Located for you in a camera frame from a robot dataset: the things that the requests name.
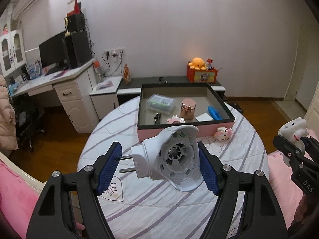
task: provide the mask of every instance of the beige down jacket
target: beige down jacket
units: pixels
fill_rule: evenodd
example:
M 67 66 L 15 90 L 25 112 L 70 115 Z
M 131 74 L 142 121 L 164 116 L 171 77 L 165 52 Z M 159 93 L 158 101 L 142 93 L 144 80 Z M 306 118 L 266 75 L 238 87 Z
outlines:
M 7 150 L 18 149 L 16 118 L 7 90 L 7 84 L 0 75 L 0 146 Z

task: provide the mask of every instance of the open box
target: open box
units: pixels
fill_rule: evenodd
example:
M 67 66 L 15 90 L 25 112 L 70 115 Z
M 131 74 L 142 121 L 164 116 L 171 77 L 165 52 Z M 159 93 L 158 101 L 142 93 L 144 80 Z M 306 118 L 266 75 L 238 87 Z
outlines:
M 159 94 L 175 99 L 175 107 L 170 115 L 163 114 L 160 124 L 154 124 L 156 111 L 150 110 L 146 106 L 147 100 L 153 95 Z M 167 119 L 173 115 L 180 116 L 181 103 L 185 98 L 196 101 L 195 116 L 192 120 L 185 120 L 185 123 L 167 124 Z M 207 107 L 213 106 L 223 118 L 223 120 L 210 120 L 198 122 L 195 117 L 208 113 Z M 143 141 L 156 136 L 161 130 L 170 126 L 194 125 L 199 129 L 198 137 L 212 136 L 217 128 L 231 128 L 234 125 L 235 117 L 227 108 L 222 99 L 207 83 L 160 83 L 143 84 L 138 109 L 138 139 Z

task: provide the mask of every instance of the striped tablecloth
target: striped tablecloth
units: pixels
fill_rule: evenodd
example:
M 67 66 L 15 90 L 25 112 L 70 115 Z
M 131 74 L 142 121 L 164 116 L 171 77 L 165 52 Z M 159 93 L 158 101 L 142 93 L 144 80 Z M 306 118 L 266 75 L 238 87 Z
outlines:
M 78 170 L 104 155 L 113 141 L 121 143 L 123 155 L 130 154 L 130 148 L 140 144 L 137 136 L 138 105 L 139 97 L 101 120 L 83 149 Z M 248 173 L 261 169 L 268 178 L 266 150 L 259 135 L 238 111 L 227 106 L 235 116 L 232 138 L 226 142 L 215 141 L 213 137 L 198 140 L 223 164 Z M 166 180 L 137 179 L 135 172 L 119 173 L 119 169 L 130 167 L 134 167 L 132 160 L 121 161 L 108 190 L 99 197 L 115 238 L 199 238 L 217 199 L 206 184 L 194 191 L 181 192 Z M 244 193 L 240 192 L 228 237 L 236 234 L 243 199 Z

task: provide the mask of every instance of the silver bolt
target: silver bolt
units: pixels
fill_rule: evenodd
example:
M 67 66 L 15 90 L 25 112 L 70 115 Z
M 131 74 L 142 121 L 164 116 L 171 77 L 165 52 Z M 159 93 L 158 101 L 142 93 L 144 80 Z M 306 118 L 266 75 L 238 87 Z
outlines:
M 261 170 L 257 170 L 256 171 L 256 174 L 258 175 L 258 176 L 264 176 L 264 172 L 263 171 L 261 171 Z
M 87 166 L 84 167 L 84 171 L 86 171 L 86 172 L 90 172 L 92 170 L 93 170 L 93 166 L 92 165 L 87 165 Z
M 53 173 L 52 173 L 52 176 L 53 177 L 58 177 L 60 175 L 60 172 L 59 171 L 54 171 Z
M 232 167 L 231 167 L 230 165 L 228 165 L 228 164 L 225 164 L 225 165 L 223 166 L 223 169 L 224 169 L 225 171 L 229 172 L 229 171 L 232 169 Z

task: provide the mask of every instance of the rose gold jar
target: rose gold jar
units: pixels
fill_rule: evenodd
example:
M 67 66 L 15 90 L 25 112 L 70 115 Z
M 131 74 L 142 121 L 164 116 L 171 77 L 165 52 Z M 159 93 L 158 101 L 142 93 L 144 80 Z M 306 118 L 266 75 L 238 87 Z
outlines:
M 183 99 L 181 103 L 181 117 L 185 120 L 192 120 L 194 118 L 196 108 L 196 101 L 193 99 Z

